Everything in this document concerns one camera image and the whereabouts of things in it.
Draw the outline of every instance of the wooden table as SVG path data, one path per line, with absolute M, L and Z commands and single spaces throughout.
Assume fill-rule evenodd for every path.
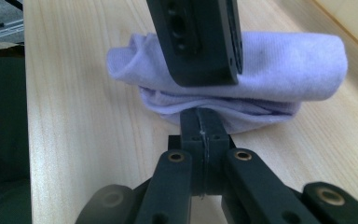
M 236 134 L 288 186 L 312 181 L 358 199 L 358 44 L 312 1 L 240 0 L 241 29 L 340 35 L 350 71 L 329 100 L 292 121 Z M 131 33 L 154 32 L 145 0 L 25 1 L 28 122 L 34 223 L 73 223 L 91 195 L 149 178 L 179 128 L 112 80 L 105 55 Z M 218 197 L 194 199 L 192 223 L 225 223 Z

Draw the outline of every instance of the screw hole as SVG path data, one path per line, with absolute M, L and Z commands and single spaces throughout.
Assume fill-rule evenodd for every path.
M 301 223 L 301 219 L 293 212 L 285 211 L 282 213 L 283 219 L 289 224 Z
M 123 194 L 118 191 L 109 192 L 103 196 L 104 207 L 116 207 L 123 202 Z
M 176 9 L 177 9 L 177 7 L 176 7 L 176 4 L 174 2 L 170 2 L 168 4 L 168 13 L 170 15 L 175 15 L 176 14 Z
M 252 159 L 252 155 L 244 151 L 237 151 L 235 153 L 235 158 L 241 161 L 249 161 Z
M 186 48 L 185 40 L 183 38 L 179 38 L 177 40 L 177 47 L 181 50 L 184 50 Z
M 185 159 L 185 155 L 179 152 L 173 152 L 168 156 L 168 160 L 173 162 L 183 161 L 184 159 Z
M 168 223 L 168 216 L 162 213 L 153 215 L 153 224 L 166 224 Z
M 316 190 L 318 197 L 325 203 L 340 206 L 345 203 L 345 199 L 335 191 L 327 188 L 319 188 Z
M 174 15 L 171 17 L 172 32 L 175 37 L 182 37 L 186 33 L 185 21 L 182 17 Z

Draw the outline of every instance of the black plastic bracket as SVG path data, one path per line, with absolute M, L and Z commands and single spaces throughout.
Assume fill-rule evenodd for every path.
M 236 148 L 217 113 L 193 108 L 181 113 L 181 135 L 153 176 L 138 188 L 100 189 L 76 223 L 189 223 L 191 196 L 222 195 L 229 224 L 358 223 L 358 201 L 326 183 L 303 193 L 287 188 L 253 151 Z
M 238 83 L 243 55 L 237 0 L 147 0 L 147 4 L 178 85 Z

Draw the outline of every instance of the purple towel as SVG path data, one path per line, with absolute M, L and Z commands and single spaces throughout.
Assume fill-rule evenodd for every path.
M 171 78 L 156 35 L 133 35 L 126 48 L 110 49 L 109 74 L 140 87 L 145 106 L 179 123 L 182 110 L 218 112 L 228 133 L 291 119 L 302 101 L 329 98 L 344 79 L 348 62 L 341 39 L 304 33 L 242 33 L 239 85 L 178 86 Z

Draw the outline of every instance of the lavender cloth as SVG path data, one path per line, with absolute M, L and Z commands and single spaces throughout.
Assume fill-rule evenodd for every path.
M 156 35 L 133 35 L 126 48 L 110 49 L 107 69 L 117 80 L 138 85 L 145 106 L 179 123 L 182 110 L 218 112 L 228 133 L 291 119 L 302 101 L 329 98 L 348 62 L 341 39 L 303 33 L 242 33 L 239 85 L 183 88 L 171 78 Z

